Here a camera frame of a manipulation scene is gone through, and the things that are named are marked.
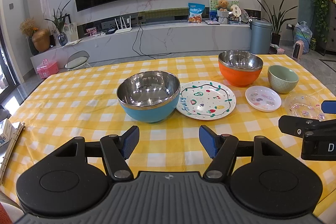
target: power outlet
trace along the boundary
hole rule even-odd
[[[294,25],[293,24],[287,24],[286,29],[288,30],[294,30]]]

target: yellow checkered tablecloth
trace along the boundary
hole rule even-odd
[[[319,102],[333,100],[334,95],[313,75],[285,55],[260,56],[264,68],[253,85],[268,86],[267,70],[270,65],[283,65],[294,70],[300,81],[294,92],[314,96]],[[236,95],[237,105],[225,118],[198,121],[174,111],[167,119],[142,123],[126,115],[118,104],[116,90],[125,78],[147,70],[165,70],[180,79],[181,84],[196,80],[212,80],[227,85]],[[323,182],[322,199],[336,188],[336,163],[304,161],[300,158],[302,139],[284,135],[278,129],[278,119],[285,115],[283,107],[275,112],[260,112],[245,99],[246,88],[227,83],[219,72],[217,56],[180,57],[137,61],[82,69],[52,75],[46,79],[21,105],[11,122],[25,121],[22,132],[7,166],[1,190],[17,200],[16,181],[20,174],[75,136],[86,141],[97,141],[108,134],[123,134],[132,125],[140,128],[140,141],[128,165],[137,175],[139,170],[200,171],[211,159],[198,139],[198,129],[206,124],[217,134],[229,133],[240,140],[253,140],[264,135],[286,149],[294,157],[313,169]],[[236,168],[246,164],[239,158]],[[104,169],[101,159],[88,162]]]

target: screw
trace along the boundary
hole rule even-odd
[[[219,179],[222,175],[222,172],[218,170],[211,170],[207,172],[207,177],[210,179]]]
[[[131,175],[131,173],[127,170],[118,170],[114,173],[114,176],[117,179],[126,179]]]

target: blue bowl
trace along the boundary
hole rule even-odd
[[[128,77],[117,89],[120,105],[140,122],[158,122],[168,117],[177,105],[179,93],[179,79],[160,70]]]

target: trash can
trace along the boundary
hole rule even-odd
[[[253,20],[250,27],[252,29],[250,53],[269,54],[272,24],[267,21]]]

